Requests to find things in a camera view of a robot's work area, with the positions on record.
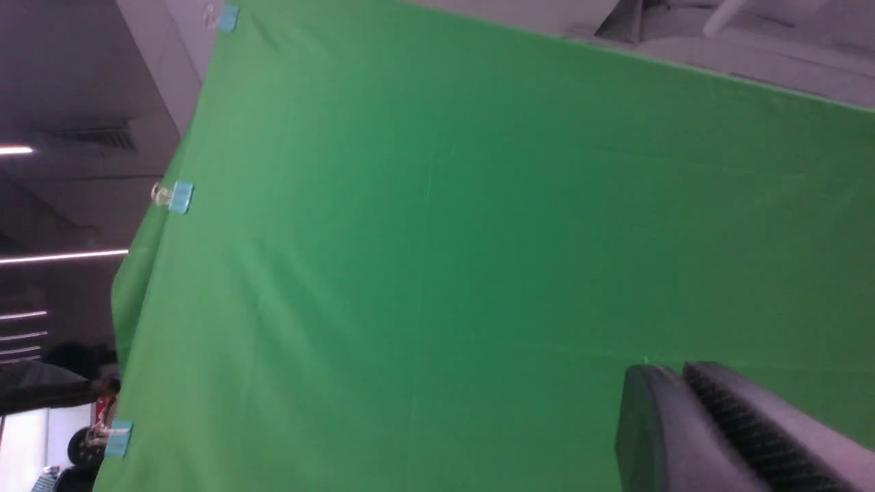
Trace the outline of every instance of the ceiling vent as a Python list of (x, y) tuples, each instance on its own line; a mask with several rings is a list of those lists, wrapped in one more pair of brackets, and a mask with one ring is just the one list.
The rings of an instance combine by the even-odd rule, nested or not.
[(120, 151), (137, 151), (127, 126), (49, 131), (44, 133), (44, 137), (57, 145), (84, 144)]

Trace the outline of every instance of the studio light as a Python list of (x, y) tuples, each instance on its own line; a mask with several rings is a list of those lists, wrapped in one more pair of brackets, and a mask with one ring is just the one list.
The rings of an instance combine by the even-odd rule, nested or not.
[(0, 258), (0, 265), (6, 264), (38, 264), (46, 262), (59, 262), (64, 260), (76, 260), (82, 258), (100, 258), (100, 257), (123, 257), (128, 254), (128, 250), (104, 250), (104, 251), (82, 251), (78, 253), (59, 253), (56, 255), (38, 255), (35, 257), (12, 257)]
[(0, 364), (14, 364), (15, 362), (21, 362), (21, 361), (37, 361), (41, 358), (42, 358), (42, 356), (40, 356), (40, 355), (32, 355), (30, 357), (21, 357), (20, 359), (9, 359), (6, 361), (0, 361)]
[(27, 340), (30, 338), (38, 338), (40, 336), (47, 336), (49, 332), (35, 332), (32, 334), (13, 334), (10, 336), (0, 336), (0, 341), (19, 341), (19, 340)]
[(39, 345), (34, 345), (33, 347), (25, 347), (25, 348), (12, 348), (10, 350), (0, 350), (0, 355), (14, 355), (14, 354), (23, 354), (25, 352), (34, 352), (39, 350), (41, 347)]
[(46, 316), (48, 313), (48, 311), (30, 311), (28, 313), (0, 314), (0, 321), (26, 320), (28, 318)]
[(33, 149), (26, 145), (0, 145), (0, 156), (20, 156), (33, 154)]

